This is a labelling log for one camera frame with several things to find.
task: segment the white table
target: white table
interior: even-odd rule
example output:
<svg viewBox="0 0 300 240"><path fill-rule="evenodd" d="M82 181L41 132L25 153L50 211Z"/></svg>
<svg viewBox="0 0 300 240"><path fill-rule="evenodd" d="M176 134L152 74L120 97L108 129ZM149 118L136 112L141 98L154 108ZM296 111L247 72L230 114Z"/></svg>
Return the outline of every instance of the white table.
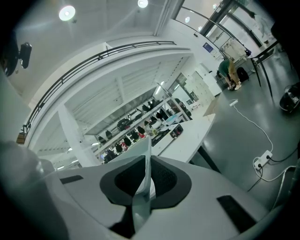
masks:
<svg viewBox="0 0 300 240"><path fill-rule="evenodd" d="M209 166L220 172L207 152L201 146L215 119L215 114L198 117L181 123L182 133L172 141L159 156L188 163L198 151Z"/></svg>

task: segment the green shirt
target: green shirt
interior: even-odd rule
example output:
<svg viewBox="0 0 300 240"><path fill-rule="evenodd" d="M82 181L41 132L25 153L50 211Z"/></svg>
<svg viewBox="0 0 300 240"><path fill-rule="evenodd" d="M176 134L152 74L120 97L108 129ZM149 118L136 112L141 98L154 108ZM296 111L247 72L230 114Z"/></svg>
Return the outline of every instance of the green shirt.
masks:
<svg viewBox="0 0 300 240"><path fill-rule="evenodd" d="M229 60L226 59L226 60L224 60L223 62L220 63L220 66L219 66L220 74L222 76L226 77L227 74L229 73L228 68L229 68Z"/></svg>

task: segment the white cable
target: white cable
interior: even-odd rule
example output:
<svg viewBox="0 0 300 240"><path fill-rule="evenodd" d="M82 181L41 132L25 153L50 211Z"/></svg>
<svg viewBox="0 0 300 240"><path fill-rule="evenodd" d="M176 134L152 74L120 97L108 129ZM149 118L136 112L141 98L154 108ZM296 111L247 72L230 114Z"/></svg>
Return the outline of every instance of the white cable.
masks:
<svg viewBox="0 0 300 240"><path fill-rule="evenodd" d="M252 122L255 126L257 126L260 130L263 131L263 133L267 136L269 142L270 142L271 145L272 145L272 149L271 149L271 151L270 151L270 152L272 152L272 151L273 151L273 143L271 142L271 140L270 140L269 136L266 134L266 132L265 132L260 126L258 126L255 122L249 120L247 117L245 117L243 114L241 114L241 113L239 112L239 110L238 110L234 105L233 105L233 107L235 108L235 110L236 110L242 117L244 117L245 119L247 119L249 122Z"/></svg>
<svg viewBox="0 0 300 240"><path fill-rule="evenodd" d="M239 110L235 107L235 105L233 105L233 107L235 108L235 110L236 110L242 117L244 117L245 119L247 119L249 122L252 122L255 126L257 126L260 130L263 131L263 133L267 136L269 142L270 142L271 145L272 145L272 149L271 149L271 151L270 151L270 152L272 152L272 151L273 151L273 143L272 143L272 141L270 140L269 136L266 134L266 132L265 132L260 126L258 126L255 122L249 120L249 119L248 119L247 117L245 117L242 113L240 113ZM262 178L262 176L260 176L260 175L257 173L256 168L255 168L255 166L254 166L254 161L255 161L257 158L259 158L259 157L255 157L255 158L253 159L253 162L252 162L253 168L254 168L254 170L255 170L256 175L257 175L260 179L262 179L262 180L264 180L264 181L266 181L266 182L272 182L272 181L276 180L276 179L279 178L279 177L280 177L280 176L281 176L288 168L290 168L290 167L295 167L295 166L288 166L288 167L287 167L286 169L284 169L277 177L275 177L275 178L273 178L273 179L271 179L271 180L268 180L268 179Z"/></svg>

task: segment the white pillar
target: white pillar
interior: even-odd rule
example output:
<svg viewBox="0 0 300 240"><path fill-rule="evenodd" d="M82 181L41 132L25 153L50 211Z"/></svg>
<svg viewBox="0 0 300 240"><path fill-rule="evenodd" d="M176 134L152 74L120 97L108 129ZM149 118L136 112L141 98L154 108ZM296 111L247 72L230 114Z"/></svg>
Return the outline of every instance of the white pillar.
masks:
<svg viewBox="0 0 300 240"><path fill-rule="evenodd" d="M58 114L70 148L72 148L74 155L82 167L99 165L100 162L91 148L89 148L90 144L84 139L83 133L72 112L69 111L65 105L62 105L58 110Z"/></svg>

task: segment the power strip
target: power strip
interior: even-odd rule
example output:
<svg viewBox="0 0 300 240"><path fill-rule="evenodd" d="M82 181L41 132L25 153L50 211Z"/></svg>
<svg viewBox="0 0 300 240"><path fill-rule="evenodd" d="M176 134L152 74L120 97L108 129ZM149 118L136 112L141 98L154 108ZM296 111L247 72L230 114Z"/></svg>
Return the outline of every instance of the power strip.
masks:
<svg viewBox="0 0 300 240"><path fill-rule="evenodd" d="M263 167L267 164L267 162L269 162L270 159L268 159L267 156L269 156L271 158L273 156L273 154L269 150L266 150L265 153L261 157L259 157L258 160L254 163L254 166L257 170L261 169L258 166L259 164L261 164Z"/></svg>
<svg viewBox="0 0 300 240"><path fill-rule="evenodd" d="M229 106L232 107L234 105L236 105L239 101L236 99L234 102L230 103Z"/></svg>

